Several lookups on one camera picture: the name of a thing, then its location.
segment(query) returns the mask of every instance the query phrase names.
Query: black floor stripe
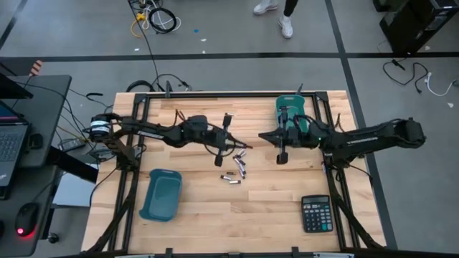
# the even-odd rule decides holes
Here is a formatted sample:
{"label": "black floor stripe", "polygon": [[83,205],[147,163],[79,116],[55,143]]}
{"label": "black floor stripe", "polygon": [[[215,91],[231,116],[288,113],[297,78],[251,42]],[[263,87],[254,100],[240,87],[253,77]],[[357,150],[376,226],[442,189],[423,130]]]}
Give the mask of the black floor stripe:
{"label": "black floor stripe", "polygon": [[[403,58],[403,54],[395,53],[313,53],[313,52],[261,52],[261,53],[219,53],[219,54],[155,54],[155,60],[199,60],[199,59],[258,59],[258,58],[335,58],[335,59],[371,59],[371,58]],[[422,52],[413,54],[416,58],[459,57],[459,52]],[[0,57],[4,61],[34,62],[107,62],[107,61],[147,61],[149,54],[113,55],[113,56],[74,56],[74,57]]]}
{"label": "black floor stripe", "polygon": [[[344,75],[346,77],[346,82],[349,89],[349,96],[351,98],[352,107],[354,108],[354,114],[356,116],[357,125],[359,128],[366,127],[364,112],[361,108],[359,96],[357,95],[356,85],[354,83],[354,78],[352,76],[351,67],[349,65],[349,60],[344,48],[343,39],[339,31],[338,21],[336,20],[335,11],[333,9],[333,4],[331,0],[325,0],[328,15],[330,16],[330,22],[335,35],[336,46],[340,54],[341,63],[343,65]],[[386,238],[386,244],[390,249],[396,249],[397,243],[395,241],[394,230],[392,228],[392,223],[389,217],[389,210],[387,209],[386,199],[384,198],[384,192],[382,190],[381,178],[379,177],[379,172],[377,170],[376,160],[374,155],[367,155],[367,165],[369,172],[373,177],[373,189],[374,195],[377,201],[379,217],[381,219],[382,228],[384,231],[384,236]]]}
{"label": "black floor stripe", "polygon": [[9,34],[13,30],[13,27],[16,24],[19,15],[22,13],[22,10],[24,10],[24,7],[26,6],[26,4],[27,4],[27,0],[21,0],[16,10],[14,11],[13,17],[9,21],[8,26],[6,26],[5,31],[0,37],[0,50],[5,45],[5,42],[8,39]]}

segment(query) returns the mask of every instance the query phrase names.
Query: teal tray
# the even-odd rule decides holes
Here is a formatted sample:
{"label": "teal tray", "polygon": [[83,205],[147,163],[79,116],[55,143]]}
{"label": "teal tray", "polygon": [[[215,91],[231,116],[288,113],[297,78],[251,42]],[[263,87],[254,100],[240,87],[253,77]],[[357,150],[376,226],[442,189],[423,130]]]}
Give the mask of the teal tray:
{"label": "teal tray", "polygon": [[[304,97],[300,95],[282,95],[275,101],[276,117],[279,118],[282,113],[281,107],[287,108],[287,114],[289,119],[293,119],[295,115],[305,115],[304,112]],[[295,126],[293,121],[287,122],[287,128]],[[299,126],[302,132],[308,132],[308,123],[306,120],[301,119]]]}
{"label": "teal tray", "polygon": [[170,221],[177,213],[181,191],[181,175],[177,171],[153,169],[145,203],[139,211],[143,219]]}

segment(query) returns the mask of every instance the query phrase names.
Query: black pants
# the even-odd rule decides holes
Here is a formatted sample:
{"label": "black pants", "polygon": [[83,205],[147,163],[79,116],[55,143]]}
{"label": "black pants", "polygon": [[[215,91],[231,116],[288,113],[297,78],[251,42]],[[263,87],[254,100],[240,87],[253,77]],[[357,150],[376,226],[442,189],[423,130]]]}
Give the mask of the black pants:
{"label": "black pants", "polygon": [[297,3],[298,3],[298,0],[286,0],[284,15],[287,17],[290,17],[290,15],[292,15],[293,13],[293,10],[295,10],[295,6]]}

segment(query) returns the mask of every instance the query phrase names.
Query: gray floor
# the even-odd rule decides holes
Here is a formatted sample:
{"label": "gray floor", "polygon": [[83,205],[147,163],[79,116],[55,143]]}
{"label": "gray floor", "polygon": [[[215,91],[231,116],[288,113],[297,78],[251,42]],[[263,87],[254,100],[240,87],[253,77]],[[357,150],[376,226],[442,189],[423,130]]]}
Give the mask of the gray floor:
{"label": "gray floor", "polygon": [[[165,7],[182,18],[182,28],[167,35],[148,31],[156,54],[337,52],[326,5],[302,0],[293,15],[294,37],[280,35],[280,10],[255,17],[257,0],[164,0]],[[4,29],[19,0],[0,1],[0,29]],[[378,23],[371,0],[333,0],[333,7],[347,52],[390,50]],[[0,57],[58,57],[148,54],[142,39],[132,37],[132,14],[124,0],[29,0]],[[459,15],[426,45],[433,52],[459,52]],[[414,117],[428,137],[417,150],[393,148],[376,154],[389,215],[400,249],[459,253],[459,213],[455,158],[458,138],[459,89],[446,97],[435,97],[420,83],[400,87],[382,71],[390,59],[350,59],[352,75],[367,125],[392,118]],[[433,73],[432,88],[444,92],[459,77],[459,58],[409,59],[402,64],[411,70],[421,62]],[[157,61],[160,73],[174,73],[195,90],[292,90],[304,83],[307,90],[347,90],[339,59],[264,58],[196,59]],[[400,80],[409,72],[389,68]],[[111,103],[116,92],[134,80],[155,77],[149,61],[45,62],[41,75],[72,75],[72,89],[81,93],[102,92],[101,101]],[[81,121],[102,112],[103,107],[69,93],[69,101]],[[450,108],[448,103],[455,104]],[[69,128],[67,122],[60,125]],[[53,229],[62,242],[39,244],[34,257],[74,254],[80,250],[87,209],[55,214]]]}

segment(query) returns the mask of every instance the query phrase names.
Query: person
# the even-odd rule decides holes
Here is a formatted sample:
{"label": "person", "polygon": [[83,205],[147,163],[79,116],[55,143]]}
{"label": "person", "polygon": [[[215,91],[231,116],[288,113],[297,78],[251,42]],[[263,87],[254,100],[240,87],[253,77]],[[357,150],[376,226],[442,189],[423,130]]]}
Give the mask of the person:
{"label": "person", "polygon": [[[285,0],[285,8],[283,15],[279,18],[279,25],[282,28],[282,35],[286,39],[293,36],[291,15],[295,10],[298,0]],[[262,0],[254,9],[255,15],[262,15],[267,11],[276,10],[278,8],[278,0]]]}

